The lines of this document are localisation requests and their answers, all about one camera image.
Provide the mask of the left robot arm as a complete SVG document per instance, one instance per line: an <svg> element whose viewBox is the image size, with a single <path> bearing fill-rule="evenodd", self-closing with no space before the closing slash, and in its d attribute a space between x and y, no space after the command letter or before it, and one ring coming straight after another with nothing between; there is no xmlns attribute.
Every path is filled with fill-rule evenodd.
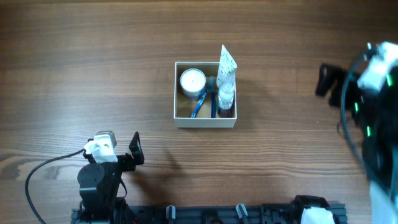
<svg viewBox="0 0 398 224"><path fill-rule="evenodd" d="M118 196L119 187L126 186L122 174L144 163L139 133L134 133L129 143L130 153L116 155L116 145L113 131L100 131L87 140L83 157L89 164L81 168L77 176L81 202L71 217L72 223L139 222L125 197Z"/></svg>

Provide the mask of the white lidded blue jar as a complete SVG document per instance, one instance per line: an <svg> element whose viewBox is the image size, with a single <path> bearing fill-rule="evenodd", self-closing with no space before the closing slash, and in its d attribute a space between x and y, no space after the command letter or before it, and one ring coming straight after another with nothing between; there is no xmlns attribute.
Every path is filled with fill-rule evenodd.
<svg viewBox="0 0 398 224"><path fill-rule="evenodd" d="M206 76L197 68L189 68L181 74L180 85L187 98L199 100L205 92Z"/></svg>

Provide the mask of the clear bottle dark liquid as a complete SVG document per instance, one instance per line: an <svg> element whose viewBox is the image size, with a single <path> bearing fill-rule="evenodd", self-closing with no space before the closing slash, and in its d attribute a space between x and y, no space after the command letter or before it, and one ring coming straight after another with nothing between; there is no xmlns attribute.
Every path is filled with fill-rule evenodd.
<svg viewBox="0 0 398 224"><path fill-rule="evenodd" d="M234 102L234 83L226 82L222 84L218 91L218 116L229 118Z"/></svg>

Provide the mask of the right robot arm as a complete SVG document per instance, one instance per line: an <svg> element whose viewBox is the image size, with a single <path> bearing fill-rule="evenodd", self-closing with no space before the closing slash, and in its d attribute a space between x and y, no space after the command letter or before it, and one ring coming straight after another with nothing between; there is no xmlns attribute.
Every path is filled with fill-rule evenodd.
<svg viewBox="0 0 398 224"><path fill-rule="evenodd" d="M351 152L370 181L373 223L397 223L397 65L388 67L380 90L360 89L355 71L321 64L315 91L340 110Z"/></svg>

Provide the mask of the blue disposable razor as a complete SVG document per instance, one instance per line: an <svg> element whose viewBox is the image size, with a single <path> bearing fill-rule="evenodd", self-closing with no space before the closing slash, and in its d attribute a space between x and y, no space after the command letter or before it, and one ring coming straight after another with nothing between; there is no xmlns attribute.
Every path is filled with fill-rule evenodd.
<svg viewBox="0 0 398 224"><path fill-rule="evenodd" d="M211 118L216 118L216 95L218 90L208 90L207 94L211 97Z"/></svg>

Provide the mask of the blue white toothbrush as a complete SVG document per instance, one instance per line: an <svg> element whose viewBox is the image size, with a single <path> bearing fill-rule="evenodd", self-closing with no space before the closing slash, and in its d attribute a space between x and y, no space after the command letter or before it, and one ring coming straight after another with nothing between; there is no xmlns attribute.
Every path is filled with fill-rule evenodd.
<svg viewBox="0 0 398 224"><path fill-rule="evenodd" d="M192 114L190 115L190 118L196 118L197 117L197 114L198 114L200 108L202 107L202 105L204 104L207 95L209 93L214 93L215 92L215 90L213 89L214 83L215 83L215 77L211 76L210 77L210 82L208 84L208 87L205 90L204 94L198 100L198 103L197 103L195 109L193 110Z"/></svg>

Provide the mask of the white cream tube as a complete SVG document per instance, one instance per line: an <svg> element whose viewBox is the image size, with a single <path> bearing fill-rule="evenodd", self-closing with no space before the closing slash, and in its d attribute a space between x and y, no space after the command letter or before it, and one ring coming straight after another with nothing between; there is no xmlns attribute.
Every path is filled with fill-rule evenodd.
<svg viewBox="0 0 398 224"><path fill-rule="evenodd" d="M237 69L237 63L228 52L226 47L222 45L221 55L216 78L217 87L220 88L225 82L228 81L231 75L234 75Z"/></svg>

